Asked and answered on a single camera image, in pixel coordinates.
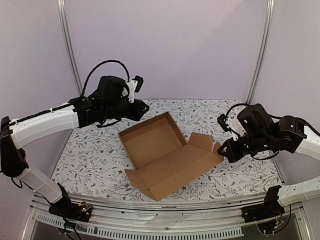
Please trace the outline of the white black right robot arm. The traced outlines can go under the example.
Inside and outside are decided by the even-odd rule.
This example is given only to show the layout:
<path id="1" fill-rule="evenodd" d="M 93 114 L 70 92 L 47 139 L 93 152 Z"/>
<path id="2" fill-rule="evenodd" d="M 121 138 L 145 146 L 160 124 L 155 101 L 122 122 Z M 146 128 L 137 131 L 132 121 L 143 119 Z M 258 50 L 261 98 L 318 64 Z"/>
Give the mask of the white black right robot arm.
<path id="1" fill-rule="evenodd" d="M 247 155 L 254 158 L 264 151 L 271 151 L 275 156 L 287 151 L 320 159 L 320 133 L 300 117 L 270 115 L 259 103 L 244 104 L 244 109 L 236 117 L 237 122 L 230 121 L 228 116 L 228 113 L 221 114 L 217 122 L 225 132 L 231 132 L 232 137 L 217 152 L 229 163 L 235 163 Z M 319 196 L 319 177 L 292 185 L 277 185 L 268 189 L 258 213 L 262 218 L 269 218 L 278 207 Z"/>

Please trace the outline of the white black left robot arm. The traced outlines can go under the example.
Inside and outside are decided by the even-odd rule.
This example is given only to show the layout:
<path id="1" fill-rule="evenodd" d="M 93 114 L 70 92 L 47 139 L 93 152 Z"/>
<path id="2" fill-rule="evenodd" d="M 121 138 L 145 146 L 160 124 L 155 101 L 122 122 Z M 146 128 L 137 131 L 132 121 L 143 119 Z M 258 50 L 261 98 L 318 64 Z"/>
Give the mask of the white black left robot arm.
<path id="1" fill-rule="evenodd" d="M 138 122 L 150 109 L 142 100 L 135 99 L 143 85 L 143 78 L 123 80 L 116 76 L 102 76 L 97 89 L 88 97 L 80 96 L 42 112 L 11 120 L 3 117 L 0 124 L 0 167 L 9 178 L 25 183 L 44 196 L 63 216 L 74 213 L 74 205 L 62 187 L 43 172 L 27 163 L 24 147 L 58 132 L 84 128 L 96 124 L 107 127 L 122 119 Z"/>

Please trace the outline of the brown cardboard box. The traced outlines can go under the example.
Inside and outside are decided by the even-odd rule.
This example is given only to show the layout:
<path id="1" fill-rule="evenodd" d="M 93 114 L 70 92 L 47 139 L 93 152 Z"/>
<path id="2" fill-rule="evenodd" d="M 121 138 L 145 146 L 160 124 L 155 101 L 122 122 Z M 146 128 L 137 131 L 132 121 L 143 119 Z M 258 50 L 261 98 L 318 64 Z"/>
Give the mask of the brown cardboard box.
<path id="1" fill-rule="evenodd" d="M 130 184 L 148 198 L 160 201 L 221 162 L 220 144 L 211 135 L 191 133 L 189 139 L 169 112 L 118 134 L 133 169 Z"/>

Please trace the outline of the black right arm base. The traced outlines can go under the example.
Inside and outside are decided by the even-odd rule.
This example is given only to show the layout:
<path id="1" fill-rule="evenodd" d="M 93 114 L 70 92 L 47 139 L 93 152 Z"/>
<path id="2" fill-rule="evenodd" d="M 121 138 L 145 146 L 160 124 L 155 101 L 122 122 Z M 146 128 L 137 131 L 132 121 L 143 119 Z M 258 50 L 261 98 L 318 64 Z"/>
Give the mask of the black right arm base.
<path id="1" fill-rule="evenodd" d="M 241 216 L 245 223 L 279 217 L 279 220 L 275 220 L 273 223 L 258 224 L 258 230 L 264 235 L 275 234 L 280 224 L 283 223 L 285 209 L 278 203 L 280 188 L 280 185 L 270 187 L 266 192 L 263 203 L 245 206 L 241 209 Z"/>

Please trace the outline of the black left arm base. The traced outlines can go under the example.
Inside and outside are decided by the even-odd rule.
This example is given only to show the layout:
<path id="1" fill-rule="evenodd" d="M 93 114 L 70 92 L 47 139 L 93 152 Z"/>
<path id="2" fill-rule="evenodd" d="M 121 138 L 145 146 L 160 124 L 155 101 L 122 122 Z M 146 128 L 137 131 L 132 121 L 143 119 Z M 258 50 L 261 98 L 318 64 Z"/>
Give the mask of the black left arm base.
<path id="1" fill-rule="evenodd" d="M 59 183 L 57 185 L 62 192 L 62 199 L 57 203 L 50 203 L 48 212 L 56 216 L 88 223 L 92 215 L 93 206 L 85 201 L 73 203 L 65 188 Z"/>

